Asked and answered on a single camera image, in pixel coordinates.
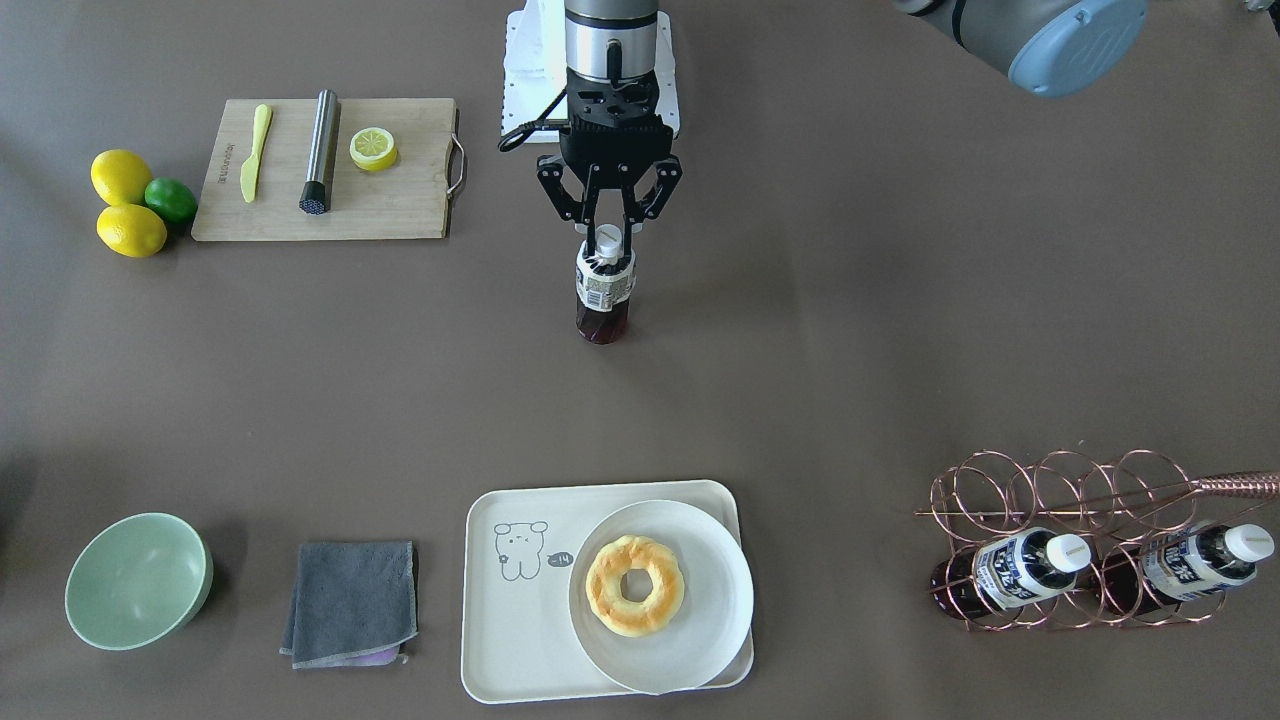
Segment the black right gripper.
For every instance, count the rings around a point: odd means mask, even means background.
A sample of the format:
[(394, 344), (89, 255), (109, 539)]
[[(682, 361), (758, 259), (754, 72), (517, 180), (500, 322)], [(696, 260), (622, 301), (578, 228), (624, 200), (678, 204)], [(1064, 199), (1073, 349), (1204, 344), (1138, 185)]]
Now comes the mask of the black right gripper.
[[(559, 131), (559, 154), (538, 159), (538, 181), (557, 214), (585, 228), (589, 255), (596, 251), (596, 206), (602, 172), (616, 179), (625, 167), (625, 258), (634, 258), (634, 233), (655, 220), (684, 176), (671, 155), (671, 128), (658, 117), (660, 87), (655, 76), (618, 85), (585, 76), (567, 76), (568, 126)], [(641, 196), (636, 183), (650, 170), (655, 179)], [(580, 197), (564, 187), (564, 173), (580, 181)]]

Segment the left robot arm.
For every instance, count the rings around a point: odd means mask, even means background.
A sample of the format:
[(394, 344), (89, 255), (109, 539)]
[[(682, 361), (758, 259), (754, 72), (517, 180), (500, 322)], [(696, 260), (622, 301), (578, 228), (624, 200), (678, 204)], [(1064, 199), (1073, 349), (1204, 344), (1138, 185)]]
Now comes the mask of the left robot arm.
[(636, 237), (664, 292), (709, 309), (762, 282), (815, 304), (972, 273), (1130, 268), (1178, 233), (1143, 152), (1162, 106), (1134, 61), (1147, 1), (669, 1), (687, 181)]

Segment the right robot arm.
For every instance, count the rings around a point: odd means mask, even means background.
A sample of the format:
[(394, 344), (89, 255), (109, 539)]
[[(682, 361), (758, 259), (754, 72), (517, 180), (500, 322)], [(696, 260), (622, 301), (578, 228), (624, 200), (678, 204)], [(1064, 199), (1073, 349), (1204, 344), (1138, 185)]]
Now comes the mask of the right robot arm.
[(623, 258), (632, 232), (654, 219), (678, 178), (673, 131), (658, 117), (655, 1), (567, 1), (568, 115), (559, 152), (538, 159), (538, 178), (563, 220), (584, 225), (596, 249), (596, 204), (617, 190), (623, 208)]

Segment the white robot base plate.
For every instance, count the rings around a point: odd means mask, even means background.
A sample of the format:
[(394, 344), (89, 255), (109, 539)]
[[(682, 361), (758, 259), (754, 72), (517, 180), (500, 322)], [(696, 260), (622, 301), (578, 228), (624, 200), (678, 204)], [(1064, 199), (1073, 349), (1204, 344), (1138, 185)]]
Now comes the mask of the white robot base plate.
[[(655, 77), (660, 91), (655, 113), (678, 135), (681, 118), (671, 18), (659, 10), (655, 22)], [(526, 1), (521, 10), (508, 14), (500, 135), (535, 120), (564, 87), (570, 68), (566, 51), (577, 42), (566, 38), (566, 24), (563, 1)]]

